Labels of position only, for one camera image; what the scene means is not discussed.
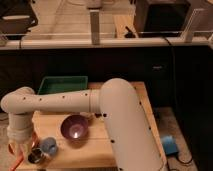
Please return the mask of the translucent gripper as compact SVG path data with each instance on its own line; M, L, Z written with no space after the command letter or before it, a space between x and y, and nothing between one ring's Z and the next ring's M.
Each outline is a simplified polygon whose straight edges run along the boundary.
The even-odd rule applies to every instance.
M23 142L17 142L15 140L9 141L9 152L15 157L15 161L9 167L9 171L16 171L17 167L27 158L32 151L32 148L36 145L36 134Z

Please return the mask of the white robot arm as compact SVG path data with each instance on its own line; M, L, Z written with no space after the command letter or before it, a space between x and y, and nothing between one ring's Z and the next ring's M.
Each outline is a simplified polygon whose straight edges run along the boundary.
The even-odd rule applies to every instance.
M89 112L104 117L118 171L166 171L139 96L124 79L110 79L99 89L46 95L21 87L6 94L0 106L9 115L8 137L24 154L32 144L35 111Z

